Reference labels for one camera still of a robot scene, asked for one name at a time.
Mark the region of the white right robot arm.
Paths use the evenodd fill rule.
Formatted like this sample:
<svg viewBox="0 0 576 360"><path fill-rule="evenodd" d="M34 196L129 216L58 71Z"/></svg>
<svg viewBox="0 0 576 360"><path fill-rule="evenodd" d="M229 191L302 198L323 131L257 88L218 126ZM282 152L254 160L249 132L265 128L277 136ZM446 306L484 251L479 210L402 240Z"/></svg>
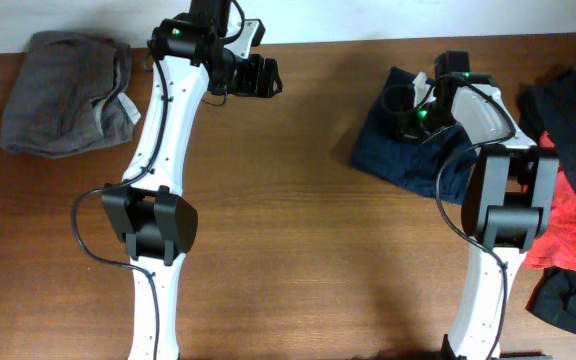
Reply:
<svg viewBox="0 0 576 360"><path fill-rule="evenodd" d="M477 154L461 223L449 226L468 242L469 263L439 356L497 359L513 281L548 227L559 161L519 128L494 77L472 71L467 52L440 54L434 72L432 84L419 73L409 84L386 89L380 109L388 134L398 141L422 144L460 127Z"/></svg>

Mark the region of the dark blue shorts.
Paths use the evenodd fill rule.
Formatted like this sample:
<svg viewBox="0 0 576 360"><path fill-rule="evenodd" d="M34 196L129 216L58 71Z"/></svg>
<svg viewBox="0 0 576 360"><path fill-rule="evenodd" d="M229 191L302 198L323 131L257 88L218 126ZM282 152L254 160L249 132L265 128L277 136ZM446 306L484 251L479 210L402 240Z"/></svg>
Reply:
<svg viewBox="0 0 576 360"><path fill-rule="evenodd" d="M457 126L446 129L425 144L399 142L388 133L381 101L377 99L355 142L351 165L417 195L429 198L438 195L445 202L461 204L477 153L471 150L446 169L441 166L452 153L470 145L464 129ZM435 180L438 174L442 178L437 193Z"/></svg>

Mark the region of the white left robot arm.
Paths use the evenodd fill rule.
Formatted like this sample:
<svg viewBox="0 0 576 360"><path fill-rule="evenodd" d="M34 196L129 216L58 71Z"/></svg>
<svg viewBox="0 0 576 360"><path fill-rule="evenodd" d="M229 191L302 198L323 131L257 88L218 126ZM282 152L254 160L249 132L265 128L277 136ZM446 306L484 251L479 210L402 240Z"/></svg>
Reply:
<svg viewBox="0 0 576 360"><path fill-rule="evenodd" d="M183 199L193 122L206 94L271 98L282 90L278 64L252 53L265 27L230 0L193 0L163 20L147 45L153 84L135 154L117 185L100 192L104 211L129 257L135 307L132 359L177 359L178 284L198 230Z"/></svg>

